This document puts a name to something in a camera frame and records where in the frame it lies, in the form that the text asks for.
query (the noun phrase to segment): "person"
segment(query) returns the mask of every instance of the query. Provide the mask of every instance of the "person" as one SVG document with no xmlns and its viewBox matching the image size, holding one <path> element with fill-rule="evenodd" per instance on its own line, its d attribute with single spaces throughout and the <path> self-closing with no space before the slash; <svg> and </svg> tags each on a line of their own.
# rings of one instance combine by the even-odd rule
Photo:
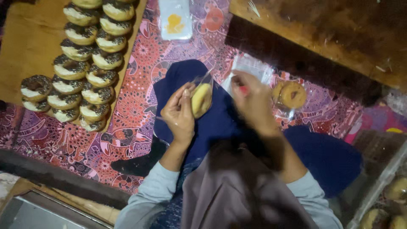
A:
<svg viewBox="0 0 407 229">
<path fill-rule="evenodd" d="M 226 152 L 234 149 L 224 142 L 218 143 L 217 149 L 211 148 L 210 152 L 214 153 L 208 153 L 183 183 L 181 228 L 213 228 L 214 225 L 215 228 L 223 228 L 221 225 L 244 228 L 255 221 L 258 228 L 283 225 L 284 228 L 341 229 L 324 191 L 278 129 L 270 106 L 271 89 L 253 75 L 239 71 L 234 74 L 231 87 L 236 109 L 264 143 L 267 156 L 254 157 L 244 144 L 230 154 Z M 241 91 L 242 85 L 248 94 Z M 190 99 L 193 89 L 193 84 L 184 84 L 161 110 L 173 141 L 139 186 L 138 193 L 130 197 L 120 212 L 116 229 L 150 228 L 173 198 L 180 169 L 194 139 L 195 120 Z"/>
</svg>

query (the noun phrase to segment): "patterned cloth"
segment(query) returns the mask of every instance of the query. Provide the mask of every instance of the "patterned cloth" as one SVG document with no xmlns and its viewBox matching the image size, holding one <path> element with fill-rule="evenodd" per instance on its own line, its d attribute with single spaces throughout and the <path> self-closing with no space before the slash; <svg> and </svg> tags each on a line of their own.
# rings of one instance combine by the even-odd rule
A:
<svg viewBox="0 0 407 229">
<path fill-rule="evenodd" d="M 165 77 L 172 63 L 198 59 L 208 69 L 215 66 L 211 74 L 218 83 L 228 76 L 235 56 L 243 54 L 224 44 L 232 17 L 228 6 L 228 0 L 191 1 L 193 37 L 185 42 L 162 41 L 158 1 L 149 0 L 107 133 L 87 132 L 80 126 L 9 104 L 7 111 L 0 113 L 0 148 L 13 146 L 22 155 L 136 192 L 143 178 L 118 173 L 110 163 L 149 152 L 157 107 L 153 83 Z M 280 71 L 275 79 L 288 80 L 289 74 Z M 313 132 L 345 137 L 362 106 L 328 89 L 304 83 L 313 93 L 302 111 L 295 113 L 294 120 L 277 117 L 282 129 L 301 124 Z"/>
</svg>

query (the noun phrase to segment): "light blue sleeve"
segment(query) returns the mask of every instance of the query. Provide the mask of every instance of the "light blue sleeve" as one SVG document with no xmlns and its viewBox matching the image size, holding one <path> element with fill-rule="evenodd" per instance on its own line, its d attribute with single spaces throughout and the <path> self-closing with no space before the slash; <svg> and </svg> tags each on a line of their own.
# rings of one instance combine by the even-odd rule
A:
<svg viewBox="0 0 407 229">
<path fill-rule="evenodd" d="M 114 228 L 150 228 L 155 216 L 173 197 L 178 176 L 179 172 L 169 171 L 157 162 L 138 187 L 138 193 L 120 211 Z"/>
<path fill-rule="evenodd" d="M 299 180 L 287 184 L 287 187 L 320 229 L 343 229 L 341 222 L 329 208 L 324 191 L 309 171 Z"/>
</svg>

